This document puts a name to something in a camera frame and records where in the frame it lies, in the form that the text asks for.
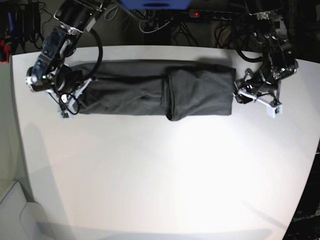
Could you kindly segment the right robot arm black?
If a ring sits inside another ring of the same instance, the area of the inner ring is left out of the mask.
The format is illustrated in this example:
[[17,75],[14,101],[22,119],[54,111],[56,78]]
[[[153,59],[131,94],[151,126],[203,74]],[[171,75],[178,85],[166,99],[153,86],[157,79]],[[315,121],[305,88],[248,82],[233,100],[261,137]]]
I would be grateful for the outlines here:
[[49,74],[63,67],[65,59],[74,53],[81,35],[85,32],[94,37],[98,46],[97,62],[84,79],[92,77],[103,58],[102,42],[93,26],[110,3],[109,0],[66,0],[62,3],[53,15],[59,25],[54,27],[44,40],[34,66],[27,71],[25,82],[31,91],[54,89],[55,78],[49,77]]

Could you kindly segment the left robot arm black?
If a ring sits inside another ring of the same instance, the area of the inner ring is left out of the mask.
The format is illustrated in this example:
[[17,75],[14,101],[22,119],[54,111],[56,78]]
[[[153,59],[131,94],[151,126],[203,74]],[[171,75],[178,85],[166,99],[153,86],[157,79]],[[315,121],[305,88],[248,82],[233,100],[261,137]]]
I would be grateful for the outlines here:
[[[273,94],[281,80],[292,76],[298,69],[283,18],[284,3],[282,0],[245,0],[244,4],[246,12],[231,24],[232,43],[243,60],[250,63],[261,62],[261,66],[241,86],[255,95]],[[252,27],[252,35],[260,46],[262,56],[249,58],[242,53],[237,43],[237,24],[241,22]]]

